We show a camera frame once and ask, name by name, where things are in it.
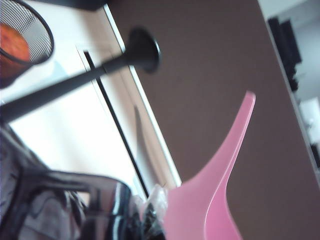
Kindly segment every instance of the wire mesh basket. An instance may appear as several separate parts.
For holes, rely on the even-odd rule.
[[[0,0],[0,12],[0,87],[4,88],[33,65],[46,61],[53,53],[54,38],[45,20],[23,1]],[[27,57],[21,57],[22,49],[27,49]]]

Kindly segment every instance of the plastic bag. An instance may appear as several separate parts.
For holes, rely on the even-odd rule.
[[[142,229],[145,240],[165,240],[164,217],[168,209],[168,191],[156,185],[142,207]]]

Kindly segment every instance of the pink watering can spout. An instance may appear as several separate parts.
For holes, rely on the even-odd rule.
[[[247,92],[224,142],[192,179],[168,193],[167,240],[240,240],[229,211],[227,183],[243,142],[256,96]]]

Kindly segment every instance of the white wall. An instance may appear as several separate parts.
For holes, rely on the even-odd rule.
[[[117,42],[111,27],[105,26],[108,19],[102,9],[90,12],[36,1],[28,1],[28,4],[49,25],[55,50],[48,61],[34,66],[11,86],[1,90],[1,100],[5,102],[21,93],[85,72],[79,46],[102,49],[108,55],[105,58],[110,58],[116,51],[112,46],[117,46]],[[110,81],[121,81],[118,75],[108,77]],[[95,81],[12,121],[10,125],[51,169],[112,177],[126,183],[133,194],[144,197],[137,173]]]
[[[267,20],[274,15],[293,8],[306,0],[258,0],[264,19]]]
[[[320,18],[320,0],[304,1],[281,12],[278,18],[280,22],[290,19],[293,28],[301,28]]]
[[[295,35],[302,58],[302,63],[296,66],[297,96],[302,101],[320,99],[320,17],[295,29]]]

